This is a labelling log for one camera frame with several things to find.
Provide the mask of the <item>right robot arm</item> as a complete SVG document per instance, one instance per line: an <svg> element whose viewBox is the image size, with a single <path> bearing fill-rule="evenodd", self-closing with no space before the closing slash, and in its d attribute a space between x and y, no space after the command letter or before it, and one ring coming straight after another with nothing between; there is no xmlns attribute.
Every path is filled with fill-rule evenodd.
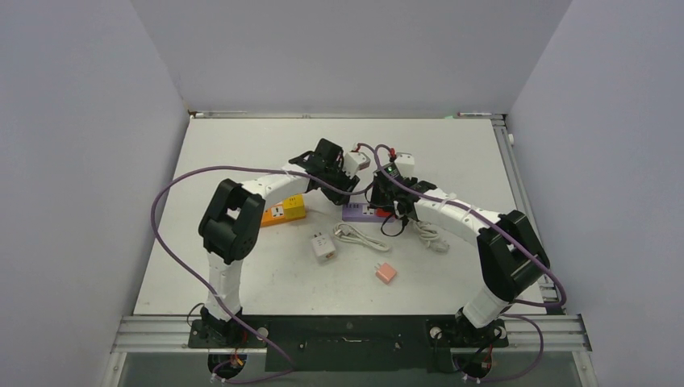
<svg viewBox="0 0 684 387"><path fill-rule="evenodd" d="M488 325L550 269L527 215L469 205L432 183L403 177L393 163L374 171L371 202L401 220L439 227L478 250L484 285L460 309L455 325L457 338L467 345L484 339Z"/></svg>

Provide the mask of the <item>yellow cube plug adapter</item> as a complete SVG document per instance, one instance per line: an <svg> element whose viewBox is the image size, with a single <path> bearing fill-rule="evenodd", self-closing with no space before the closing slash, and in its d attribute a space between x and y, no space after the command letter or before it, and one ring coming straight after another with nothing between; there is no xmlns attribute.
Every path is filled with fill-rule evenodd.
<svg viewBox="0 0 684 387"><path fill-rule="evenodd" d="M307 216L302 194L293 195L282 202L285 220L287 222L303 219Z"/></svg>

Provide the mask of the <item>red cube plug adapter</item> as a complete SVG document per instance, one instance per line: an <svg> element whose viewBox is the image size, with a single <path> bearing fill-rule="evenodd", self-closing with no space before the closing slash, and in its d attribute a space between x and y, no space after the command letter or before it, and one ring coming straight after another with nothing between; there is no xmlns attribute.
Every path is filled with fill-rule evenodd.
<svg viewBox="0 0 684 387"><path fill-rule="evenodd" d="M379 218L392 218L393 214L391 211L383 210L383 209L376 209L375 210L375 215Z"/></svg>

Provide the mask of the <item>purple power strip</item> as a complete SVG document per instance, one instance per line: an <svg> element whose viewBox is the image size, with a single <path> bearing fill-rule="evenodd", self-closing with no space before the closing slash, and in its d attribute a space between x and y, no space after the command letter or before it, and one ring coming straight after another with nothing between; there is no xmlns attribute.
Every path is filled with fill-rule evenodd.
<svg viewBox="0 0 684 387"><path fill-rule="evenodd" d="M341 218L346 223L392 223L395 218L379 218L367 202L350 202L342 206Z"/></svg>

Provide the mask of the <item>orange power strip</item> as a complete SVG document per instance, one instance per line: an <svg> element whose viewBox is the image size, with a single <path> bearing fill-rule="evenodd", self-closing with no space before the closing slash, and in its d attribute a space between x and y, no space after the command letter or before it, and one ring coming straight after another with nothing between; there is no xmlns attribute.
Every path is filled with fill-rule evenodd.
<svg viewBox="0 0 684 387"><path fill-rule="evenodd" d="M286 221L284 206L281 202L265 210L261 218L261 227L271 227Z"/></svg>

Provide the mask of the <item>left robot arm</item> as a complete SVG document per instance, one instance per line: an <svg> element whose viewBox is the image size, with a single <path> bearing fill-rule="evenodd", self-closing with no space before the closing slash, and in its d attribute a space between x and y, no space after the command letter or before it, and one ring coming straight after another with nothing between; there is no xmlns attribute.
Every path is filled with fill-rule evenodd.
<svg viewBox="0 0 684 387"><path fill-rule="evenodd" d="M257 243L263 213L289 197L317 189L342 206L360 181L357 174L369 164L363 152L346 152L321 139L314 150L288 160L283 169L251 181L219 183L198 227L212 287L201 319L219 346L229 347L240 336L234 317L241 310L242 265Z"/></svg>

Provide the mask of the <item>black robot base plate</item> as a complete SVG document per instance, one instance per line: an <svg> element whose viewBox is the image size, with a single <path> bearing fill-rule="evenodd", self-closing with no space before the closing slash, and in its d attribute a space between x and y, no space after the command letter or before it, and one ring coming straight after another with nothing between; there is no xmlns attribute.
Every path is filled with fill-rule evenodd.
<svg viewBox="0 0 684 387"><path fill-rule="evenodd" d="M218 331L193 321L188 347L207 349L210 363L229 355L265 356L265 371L379 372L424 369L451 373L484 360L486 349L509 345L503 320L467 327L463 318L441 315L245 315L243 320L274 342L272 348L241 325Z"/></svg>

